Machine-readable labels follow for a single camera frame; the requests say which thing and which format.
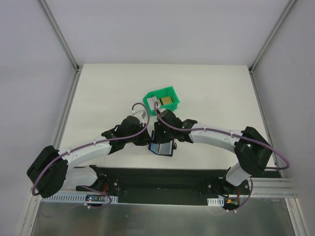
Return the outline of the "black leather card holder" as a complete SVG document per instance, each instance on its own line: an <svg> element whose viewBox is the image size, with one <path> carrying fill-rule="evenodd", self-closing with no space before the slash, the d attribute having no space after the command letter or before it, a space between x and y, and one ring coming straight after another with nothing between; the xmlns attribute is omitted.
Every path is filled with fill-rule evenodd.
<svg viewBox="0 0 315 236"><path fill-rule="evenodd" d="M152 131L152 142L148 145L148 150L152 153L160 156L173 156L173 151L177 149L177 144L174 139L168 143L158 144L156 139L155 131Z"/></svg>

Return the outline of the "green plastic bin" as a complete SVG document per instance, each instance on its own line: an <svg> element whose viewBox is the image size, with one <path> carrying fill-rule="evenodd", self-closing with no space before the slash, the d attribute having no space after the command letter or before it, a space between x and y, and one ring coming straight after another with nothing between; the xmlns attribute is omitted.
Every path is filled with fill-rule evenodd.
<svg viewBox="0 0 315 236"><path fill-rule="evenodd" d="M149 114L151 116L155 116L154 112L154 103L157 102L158 105L163 109L168 109L174 111L177 109L180 100L172 86L161 88L158 90L154 90L148 92L144 98L143 102L147 109L149 110Z"/></svg>

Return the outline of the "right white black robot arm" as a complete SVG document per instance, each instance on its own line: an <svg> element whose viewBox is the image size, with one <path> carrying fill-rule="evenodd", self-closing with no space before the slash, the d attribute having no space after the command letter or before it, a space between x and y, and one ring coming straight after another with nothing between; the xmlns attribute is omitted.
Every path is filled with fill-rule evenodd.
<svg viewBox="0 0 315 236"><path fill-rule="evenodd" d="M220 130L193 119L180 120L170 110L159 113L154 123L153 143L162 145L170 141L207 144L227 150L237 157L221 181L222 190L233 194L239 185L252 176L261 176L272 151L269 144L253 127L244 130Z"/></svg>

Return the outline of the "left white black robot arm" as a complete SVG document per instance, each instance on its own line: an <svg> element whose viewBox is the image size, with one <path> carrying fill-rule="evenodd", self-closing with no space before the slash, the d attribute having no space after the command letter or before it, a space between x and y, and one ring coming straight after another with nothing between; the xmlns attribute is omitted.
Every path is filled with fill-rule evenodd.
<svg viewBox="0 0 315 236"><path fill-rule="evenodd" d="M32 195L48 198L62 188L105 193L108 181L99 168L96 165L81 168L80 165L118 152L129 143L148 145L151 139L147 125L141 115L133 114L87 144L65 151L52 145L45 147L27 170L27 176L33 183Z"/></svg>

